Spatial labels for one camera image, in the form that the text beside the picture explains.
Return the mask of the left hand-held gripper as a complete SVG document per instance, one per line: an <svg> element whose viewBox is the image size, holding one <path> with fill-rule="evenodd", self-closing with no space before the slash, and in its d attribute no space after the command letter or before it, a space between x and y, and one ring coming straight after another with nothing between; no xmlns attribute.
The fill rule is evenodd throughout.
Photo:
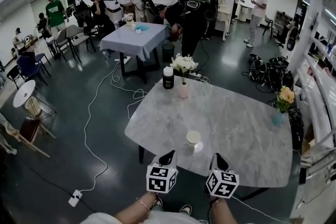
<svg viewBox="0 0 336 224"><path fill-rule="evenodd" d="M161 156L159 158L159 164L154 163L153 165L148 165L146 172L146 190L156 194L167 194L175 186L177 180L176 151L171 150Z"/></svg>

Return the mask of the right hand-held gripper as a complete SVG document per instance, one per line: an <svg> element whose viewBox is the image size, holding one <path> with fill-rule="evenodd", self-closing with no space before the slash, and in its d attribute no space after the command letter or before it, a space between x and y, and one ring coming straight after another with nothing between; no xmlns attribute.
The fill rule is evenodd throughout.
<svg viewBox="0 0 336 224"><path fill-rule="evenodd" d="M230 199L239 186L239 175L228 172L233 171L232 164L220 153L215 153L209 170L205 184L208 193L212 197Z"/></svg>

